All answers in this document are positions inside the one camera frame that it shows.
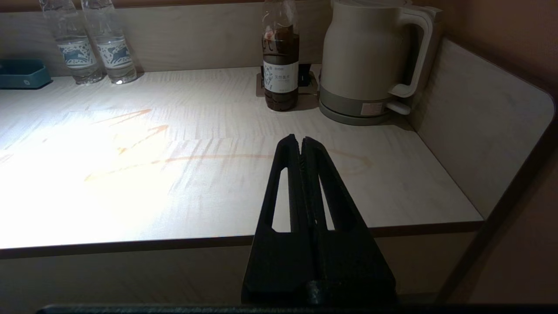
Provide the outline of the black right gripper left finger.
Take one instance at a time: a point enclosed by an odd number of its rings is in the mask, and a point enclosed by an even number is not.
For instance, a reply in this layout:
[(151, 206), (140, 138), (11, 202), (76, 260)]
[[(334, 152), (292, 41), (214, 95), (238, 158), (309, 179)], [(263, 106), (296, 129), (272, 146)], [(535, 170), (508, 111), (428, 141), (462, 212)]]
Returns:
[[(290, 232), (272, 226), (283, 169), (287, 170)], [(315, 274), (310, 240), (299, 144), (291, 134), (277, 143), (243, 279), (243, 304), (305, 304), (306, 286)]]

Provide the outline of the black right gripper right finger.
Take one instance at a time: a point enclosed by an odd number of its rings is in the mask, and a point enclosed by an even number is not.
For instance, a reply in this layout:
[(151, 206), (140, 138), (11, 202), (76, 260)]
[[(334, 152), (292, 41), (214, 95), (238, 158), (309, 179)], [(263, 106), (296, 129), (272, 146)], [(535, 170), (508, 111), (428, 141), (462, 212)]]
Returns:
[(313, 305), (394, 305), (396, 280), (325, 146), (303, 139)]

